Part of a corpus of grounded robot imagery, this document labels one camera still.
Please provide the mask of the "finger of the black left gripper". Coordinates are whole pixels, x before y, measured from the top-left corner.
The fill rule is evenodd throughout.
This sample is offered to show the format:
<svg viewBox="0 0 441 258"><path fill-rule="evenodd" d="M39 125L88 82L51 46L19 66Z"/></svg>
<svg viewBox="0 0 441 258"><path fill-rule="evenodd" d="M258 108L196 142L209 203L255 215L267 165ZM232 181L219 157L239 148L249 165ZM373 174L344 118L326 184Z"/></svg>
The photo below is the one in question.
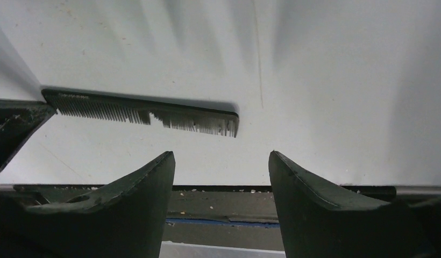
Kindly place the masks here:
<svg viewBox="0 0 441 258"><path fill-rule="evenodd" d="M0 99L0 173L54 114L45 102Z"/></svg>

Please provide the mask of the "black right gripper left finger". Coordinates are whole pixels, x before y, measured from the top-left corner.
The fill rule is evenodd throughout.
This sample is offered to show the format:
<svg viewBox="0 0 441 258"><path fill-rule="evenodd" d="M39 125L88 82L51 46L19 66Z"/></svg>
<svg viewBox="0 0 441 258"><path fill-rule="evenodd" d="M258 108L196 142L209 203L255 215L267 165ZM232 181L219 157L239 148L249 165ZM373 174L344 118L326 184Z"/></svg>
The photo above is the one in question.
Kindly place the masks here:
<svg viewBox="0 0 441 258"><path fill-rule="evenodd" d="M158 257L175 158L63 203L25 206L0 193L0 257Z"/></svg>

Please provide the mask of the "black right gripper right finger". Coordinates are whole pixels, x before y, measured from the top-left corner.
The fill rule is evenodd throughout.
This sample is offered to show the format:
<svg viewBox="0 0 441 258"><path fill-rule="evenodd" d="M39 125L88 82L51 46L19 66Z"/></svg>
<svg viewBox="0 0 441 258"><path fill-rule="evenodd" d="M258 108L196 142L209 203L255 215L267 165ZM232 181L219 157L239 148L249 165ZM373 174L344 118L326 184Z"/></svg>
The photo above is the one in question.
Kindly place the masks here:
<svg viewBox="0 0 441 258"><path fill-rule="evenodd" d="M286 257L441 257L441 197L372 198L277 151L268 170Z"/></svg>

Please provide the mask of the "small black comb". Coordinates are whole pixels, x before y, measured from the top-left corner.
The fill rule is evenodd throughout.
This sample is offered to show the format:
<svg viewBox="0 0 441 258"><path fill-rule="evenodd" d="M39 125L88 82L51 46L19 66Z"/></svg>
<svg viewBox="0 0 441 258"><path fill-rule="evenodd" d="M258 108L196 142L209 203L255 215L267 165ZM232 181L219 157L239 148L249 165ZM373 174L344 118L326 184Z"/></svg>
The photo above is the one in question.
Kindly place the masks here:
<svg viewBox="0 0 441 258"><path fill-rule="evenodd" d="M173 103L148 101L100 93L42 89L46 102L64 116L86 117L150 125L151 118L165 128L236 137L239 116L235 112Z"/></svg>

